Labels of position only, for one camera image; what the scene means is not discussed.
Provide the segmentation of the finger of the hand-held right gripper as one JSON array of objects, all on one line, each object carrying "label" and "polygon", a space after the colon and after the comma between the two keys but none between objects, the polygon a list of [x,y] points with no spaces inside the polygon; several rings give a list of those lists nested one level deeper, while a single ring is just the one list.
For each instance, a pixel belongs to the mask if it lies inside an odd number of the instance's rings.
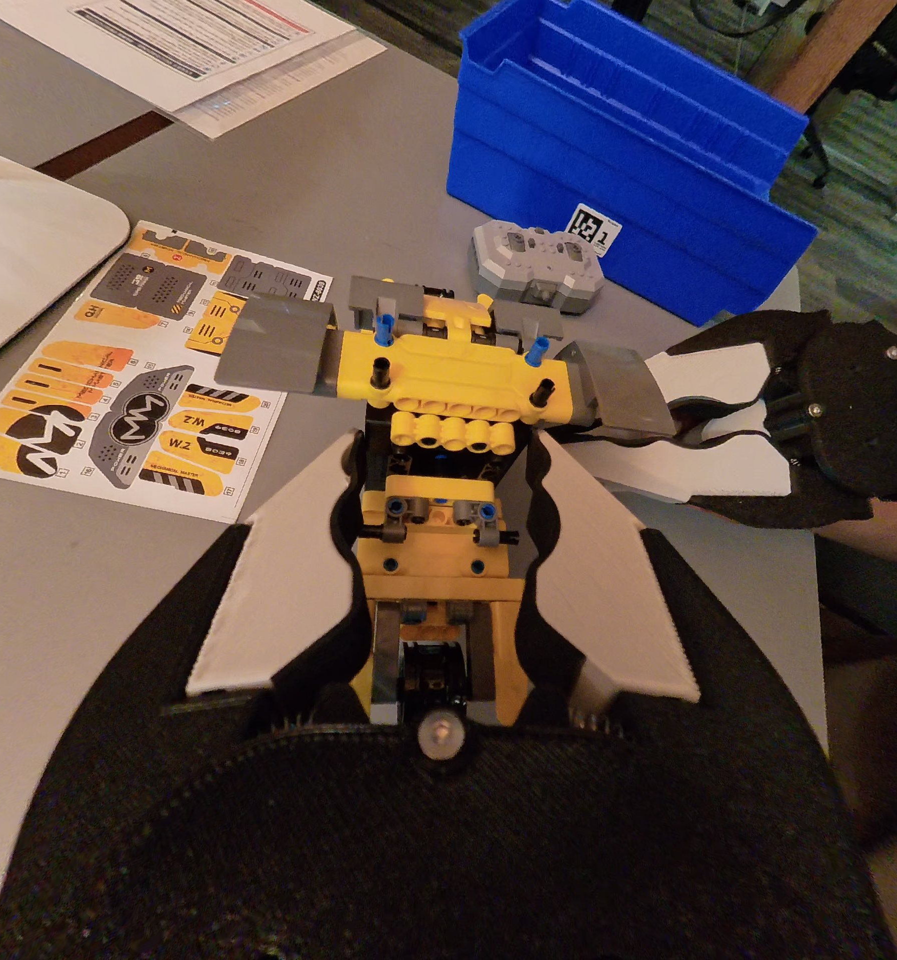
[{"label": "finger of the hand-held right gripper", "polygon": [[764,411],[735,411],[704,424],[695,446],[659,439],[642,446],[610,440],[566,448],[612,490],[641,492],[667,502],[694,496],[784,497],[791,467],[771,442]]},{"label": "finger of the hand-held right gripper", "polygon": [[732,409],[750,405],[770,375],[761,344],[741,344],[693,353],[658,353],[645,362],[669,408],[714,403]]}]

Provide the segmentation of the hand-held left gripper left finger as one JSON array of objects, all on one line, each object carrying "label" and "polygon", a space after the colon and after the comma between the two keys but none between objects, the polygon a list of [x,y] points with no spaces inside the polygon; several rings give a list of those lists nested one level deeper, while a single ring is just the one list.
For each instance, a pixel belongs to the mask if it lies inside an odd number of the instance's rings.
[{"label": "hand-held left gripper left finger", "polygon": [[362,525],[362,433],[348,431],[249,518],[249,533],[187,680],[189,697],[277,687],[311,700],[372,649],[352,544]]}]

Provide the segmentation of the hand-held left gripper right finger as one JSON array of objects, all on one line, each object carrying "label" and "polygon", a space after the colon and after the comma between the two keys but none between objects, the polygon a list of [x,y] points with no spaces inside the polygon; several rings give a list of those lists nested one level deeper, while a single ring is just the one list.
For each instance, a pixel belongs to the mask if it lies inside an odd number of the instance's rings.
[{"label": "hand-held left gripper right finger", "polygon": [[643,524],[548,433],[526,457],[537,558],[514,641],[533,688],[516,725],[568,726],[571,709],[601,716],[623,691],[698,702]]}]

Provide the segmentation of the yellow building block vehicle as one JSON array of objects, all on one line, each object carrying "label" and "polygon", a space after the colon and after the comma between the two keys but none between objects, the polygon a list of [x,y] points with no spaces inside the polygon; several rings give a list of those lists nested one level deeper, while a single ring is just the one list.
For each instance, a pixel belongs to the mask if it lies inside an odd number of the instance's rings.
[{"label": "yellow building block vehicle", "polygon": [[356,276],[355,328],[329,303],[255,293],[215,373],[239,392],[364,402],[355,555],[372,652],[358,676],[370,722],[430,710],[513,721],[523,583],[511,575],[498,486],[535,427],[670,439],[668,403],[641,358],[572,342],[557,310]]}]

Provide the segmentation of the person's right forearm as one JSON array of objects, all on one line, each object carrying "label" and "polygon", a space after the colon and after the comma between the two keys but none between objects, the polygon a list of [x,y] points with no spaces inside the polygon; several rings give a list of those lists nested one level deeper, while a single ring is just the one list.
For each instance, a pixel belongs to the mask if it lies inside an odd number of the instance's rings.
[{"label": "person's right forearm", "polygon": [[870,501],[873,516],[866,520],[841,520],[814,533],[845,546],[897,563],[897,501]]}]

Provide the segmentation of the white coded tag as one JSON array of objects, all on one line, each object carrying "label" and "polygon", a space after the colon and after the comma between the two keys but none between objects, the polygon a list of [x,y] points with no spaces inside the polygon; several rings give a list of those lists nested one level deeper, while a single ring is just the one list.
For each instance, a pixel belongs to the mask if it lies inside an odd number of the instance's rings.
[{"label": "white coded tag", "polygon": [[584,202],[577,204],[565,228],[567,234],[573,234],[591,246],[598,258],[606,256],[622,230],[620,222]]}]

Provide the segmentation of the grey block remote controller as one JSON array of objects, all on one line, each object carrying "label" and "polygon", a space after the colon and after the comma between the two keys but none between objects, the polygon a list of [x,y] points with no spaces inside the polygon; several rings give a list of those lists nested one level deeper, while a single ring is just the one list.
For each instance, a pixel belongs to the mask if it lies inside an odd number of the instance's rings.
[{"label": "grey block remote controller", "polygon": [[570,315],[587,311],[605,282],[583,238],[499,220],[474,229],[469,265],[478,294]]}]

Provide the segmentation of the yellow grey sticker sheet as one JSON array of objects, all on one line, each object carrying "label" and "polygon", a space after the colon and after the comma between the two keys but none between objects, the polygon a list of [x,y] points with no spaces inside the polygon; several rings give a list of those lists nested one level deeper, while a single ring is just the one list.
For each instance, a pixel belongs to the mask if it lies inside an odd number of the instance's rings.
[{"label": "yellow grey sticker sheet", "polygon": [[0,394],[0,478],[235,522],[286,395],[220,386],[219,357],[251,294],[332,283],[139,222]]}]

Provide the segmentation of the blue plastic bin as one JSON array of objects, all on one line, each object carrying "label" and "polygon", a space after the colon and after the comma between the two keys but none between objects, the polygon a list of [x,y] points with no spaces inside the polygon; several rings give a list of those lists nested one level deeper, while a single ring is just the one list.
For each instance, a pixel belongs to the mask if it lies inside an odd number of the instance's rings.
[{"label": "blue plastic bin", "polygon": [[552,232],[609,215],[607,279],[697,327],[758,308],[815,240],[769,199],[792,108],[597,2],[500,2],[461,38],[451,196]]}]

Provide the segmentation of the white stand base board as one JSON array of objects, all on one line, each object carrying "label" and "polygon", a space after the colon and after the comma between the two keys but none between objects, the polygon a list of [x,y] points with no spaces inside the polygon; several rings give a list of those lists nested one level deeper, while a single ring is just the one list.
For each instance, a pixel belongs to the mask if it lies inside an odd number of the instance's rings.
[{"label": "white stand base board", "polygon": [[0,156],[0,347],[119,248],[113,203]]}]

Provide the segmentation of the white printed paper sheet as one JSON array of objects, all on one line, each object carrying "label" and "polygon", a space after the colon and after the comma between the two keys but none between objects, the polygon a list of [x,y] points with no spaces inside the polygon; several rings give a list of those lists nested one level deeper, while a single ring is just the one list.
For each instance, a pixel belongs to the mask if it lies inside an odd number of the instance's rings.
[{"label": "white printed paper sheet", "polygon": [[0,1],[0,20],[211,139],[384,49],[302,1]]}]

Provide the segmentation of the wooden post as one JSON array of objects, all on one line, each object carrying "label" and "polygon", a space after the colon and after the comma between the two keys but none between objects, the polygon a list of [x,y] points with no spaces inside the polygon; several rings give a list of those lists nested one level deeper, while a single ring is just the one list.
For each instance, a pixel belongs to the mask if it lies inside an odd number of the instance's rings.
[{"label": "wooden post", "polygon": [[897,1],[835,2],[769,85],[768,94],[805,114],[896,6]]}]

